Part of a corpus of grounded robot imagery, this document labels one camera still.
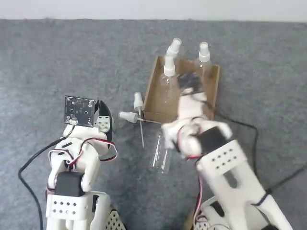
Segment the cardboard box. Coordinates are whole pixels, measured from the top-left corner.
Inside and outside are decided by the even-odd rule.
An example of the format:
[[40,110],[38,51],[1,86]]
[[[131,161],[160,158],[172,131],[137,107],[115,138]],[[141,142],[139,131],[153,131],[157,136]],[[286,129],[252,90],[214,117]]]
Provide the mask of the cardboard box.
[[[185,72],[195,71],[195,64],[190,60],[180,60],[176,63],[176,72],[182,74]],[[174,97],[177,98],[177,102],[171,106],[165,107],[161,103],[161,96],[156,93],[159,92],[161,87],[161,74],[164,71],[164,57],[157,57],[155,59],[153,70],[149,79],[148,88],[146,91],[144,101],[144,118],[147,120],[158,121],[161,123],[174,121],[177,117],[178,101],[180,97],[179,88],[174,93]],[[220,67],[212,65],[212,73],[208,79],[202,79],[204,91],[207,95],[208,102],[214,107],[217,95],[217,87],[220,77]],[[208,110],[204,106],[204,113],[213,119],[213,112]]]

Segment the black cable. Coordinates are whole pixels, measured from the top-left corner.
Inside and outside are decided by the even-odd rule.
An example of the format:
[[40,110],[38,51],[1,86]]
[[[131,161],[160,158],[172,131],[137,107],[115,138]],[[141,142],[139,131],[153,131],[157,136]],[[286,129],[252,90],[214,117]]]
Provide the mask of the black cable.
[[274,184],[273,186],[270,187],[270,189],[272,191],[274,191],[275,189],[283,186],[285,183],[287,183],[288,181],[292,180],[293,178],[295,178],[296,176],[298,176],[300,173],[302,173],[303,171],[305,171],[307,169],[307,163],[305,163],[303,165],[303,167],[299,168],[298,170],[296,170],[294,173],[292,173],[290,176],[287,176],[286,178],[284,178],[283,180],[277,182],[276,184]]
[[28,183],[24,180],[24,178],[22,177],[22,172],[29,166],[29,164],[36,158],[38,157],[40,154],[42,154],[43,152],[45,152],[47,149],[51,148],[54,145],[59,144],[61,141],[65,140],[71,133],[72,131],[75,129],[75,126],[72,127],[71,131],[69,132],[69,134],[67,134],[66,136],[53,141],[52,143],[50,143],[48,146],[44,147],[43,149],[41,149],[40,151],[38,151],[37,153],[35,153],[18,171],[18,178],[19,180],[24,184],[24,186],[26,187],[26,189],[30,192],[31,196],[33,197],[36,207],[37,207],[37,211],[38,211],[38,216],[39,216],[39,228],[40,230],[44,229],[43,226],[43,214],[42,214],[42,209],[40,207],[39,201],[37,199],[37,196],[35,195],[34,191],[32,190],[32,188],[28,185]]
[[271,187],[269,187],[268,189],[265,190],[265,194],[264,196],[260,199],[260,201],[256,204],[252,204],[253,206],[260,206],[262,205],[262,203],[265,201],[265,199],[268,197],[268,195],[272,194],[272,192],[283,186],[285,183],[287,183],[288,181],[294,179],[296,176],[298,176],[300,173],[302,173],[303,171],[305,171],[307,169],[307,163],[304,164],[303,167],[299,168],[298,170],[296,170],[294,173],[292,173],[290,176],[287,176],[286,178],[284,178],[283,180],[277,182],[276,184],[272,185]]

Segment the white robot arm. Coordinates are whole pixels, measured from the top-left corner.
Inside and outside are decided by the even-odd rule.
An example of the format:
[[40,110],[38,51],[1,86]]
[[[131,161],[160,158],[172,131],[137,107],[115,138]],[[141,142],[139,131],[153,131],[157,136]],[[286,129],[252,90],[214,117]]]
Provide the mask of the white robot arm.
[[[75,116],[76,111],[79,115],[82,112],[82,109],[76,108],[76,104],[79,103],[81,108],[84,108],[87,101],[74,97],[70,97],[68,101],[74,108],[68,108],[71,114],[67,117],[71,125],[66,126],[63,135],[69,134],[69,137],[49,152],[52,170],[47,186],[47,230],[109,229],[110,212],[117,216],[111,224],[116,222],[118,230],[124,230],[118,213],[111,210],[110,196],[103,192],[91,191],[100,161],[113,160],[118,154],[114,143],[109,140],[112,132],[111,114],[108,112],[103,115],[99,111],[99,117],[93,127],[82,126],[94,119],[86,118],[85,123],[82,121],[83,117],[77,119],[78,116]],[[100,109],[108,111],[106,105],[103,106],[104,108]],[[110,146],[114,147],[116,154],[102,159],[105,158]]]
[[[166,147],[177,149],[186,159],[197,158],[197,171],[215,195],[196,209],[194,229],[292,230],[273,197],[259,183],[238,141],[232,139],[230,127],[203,114],[206,96],[196,78],[192,73],[178,77],[182,92],[178,119],[162,125]],[[236,187],[229,184],[226,173],[237,180]],[[213,203],[220,210],[215,210]],[[197,223],[198,216],[206,221]]]

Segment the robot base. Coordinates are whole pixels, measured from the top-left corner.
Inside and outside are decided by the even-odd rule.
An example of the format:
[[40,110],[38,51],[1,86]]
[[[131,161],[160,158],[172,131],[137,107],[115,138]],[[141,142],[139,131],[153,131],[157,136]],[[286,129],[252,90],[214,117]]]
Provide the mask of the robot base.
[[[245,212],[249,230],[278,230],[276,227],[268,224],[256,207],[247,205]],[[216,197],[212,197],[202,203],[200,216],[206,217],[200,218],[200,221],[207,220],[208,222],[197,222],[194,230],[227,230],[226,227],[230,229],[225,219],[225,213]]]

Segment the spray bottle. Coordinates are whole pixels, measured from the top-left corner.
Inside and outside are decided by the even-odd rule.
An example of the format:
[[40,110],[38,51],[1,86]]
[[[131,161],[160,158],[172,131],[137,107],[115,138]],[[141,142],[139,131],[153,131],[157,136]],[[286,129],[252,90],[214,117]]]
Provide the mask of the spray bottle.
[[164,57],[164,72],[161,75],[161,96],[163,98],[163,103],[166,105],[173,105],[174,93],[177,87],[177,74],[175,70],[174,58],[165,55]]
[[210,61],[210,52],[209,45],[206,42],[200,43],[199,57],[196,60],[196,72],[200,74],[202,81],[205,82],[211,76],[211,61]]

